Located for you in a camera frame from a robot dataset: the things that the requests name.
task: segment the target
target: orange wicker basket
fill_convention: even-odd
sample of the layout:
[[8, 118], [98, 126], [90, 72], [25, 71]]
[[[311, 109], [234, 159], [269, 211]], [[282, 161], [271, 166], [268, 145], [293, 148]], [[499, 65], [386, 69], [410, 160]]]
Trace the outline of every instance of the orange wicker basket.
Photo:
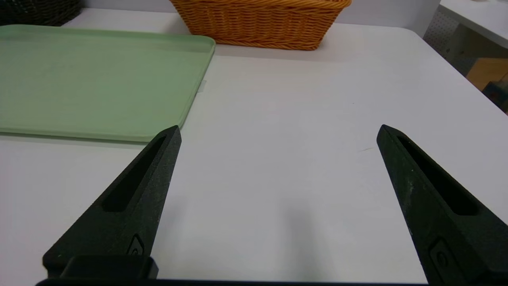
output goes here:
[[194, 35], [217, 43], [315, 50], [351, 0], [171, 0]]

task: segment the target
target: white wall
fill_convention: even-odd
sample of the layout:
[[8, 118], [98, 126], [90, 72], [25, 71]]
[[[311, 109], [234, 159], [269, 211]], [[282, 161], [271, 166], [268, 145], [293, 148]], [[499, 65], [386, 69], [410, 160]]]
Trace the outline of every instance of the white wall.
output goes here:
[[[86, 0], [87, 7], [175, 12], [169, 0]], [[423, 37], [440, 0], [353, 0], [336, 22], [404, 27]]]
[[423, 37], [441, 0], [353, 0], [336, 22], [403, 27]]

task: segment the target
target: woven basket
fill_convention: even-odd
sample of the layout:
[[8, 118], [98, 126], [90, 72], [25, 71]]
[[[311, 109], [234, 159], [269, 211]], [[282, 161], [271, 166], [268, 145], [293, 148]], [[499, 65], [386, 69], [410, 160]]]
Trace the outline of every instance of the woven basket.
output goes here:
[[194, 35], [217, 43], [315, 50], [351, 0], [171, 0]]
[[61, 26], [81, 8], [81, 0], [0, 0], [0, 25]]

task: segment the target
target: table surface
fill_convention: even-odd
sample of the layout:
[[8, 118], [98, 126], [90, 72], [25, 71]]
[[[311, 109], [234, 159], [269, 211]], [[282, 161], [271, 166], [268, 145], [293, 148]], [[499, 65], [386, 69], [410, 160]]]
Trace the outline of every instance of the table surface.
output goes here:
[[[87, 9], [67, 26], [187, 33], [155, 12]], [[508, 221], [508, 118], [409, 30], [334, 24], [316, 51], [218, 45], [205, 80], [152, 251], [159, 278], [425, 282], [381, 124]], [[0, 136], [0, 284], [45, 278], [44, 252], [142, 148]]]
[[441, 0], [441, 7], [466, 27], [508, 48], [508, 1]]

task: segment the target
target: light green plastic tray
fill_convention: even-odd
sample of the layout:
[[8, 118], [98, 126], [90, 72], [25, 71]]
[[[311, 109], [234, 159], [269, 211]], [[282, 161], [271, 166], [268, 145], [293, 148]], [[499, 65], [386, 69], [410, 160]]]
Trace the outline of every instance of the light green plastic tray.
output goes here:
[[150, 141], [182, 126], [211, 38], [0, 27], [0, 132]]

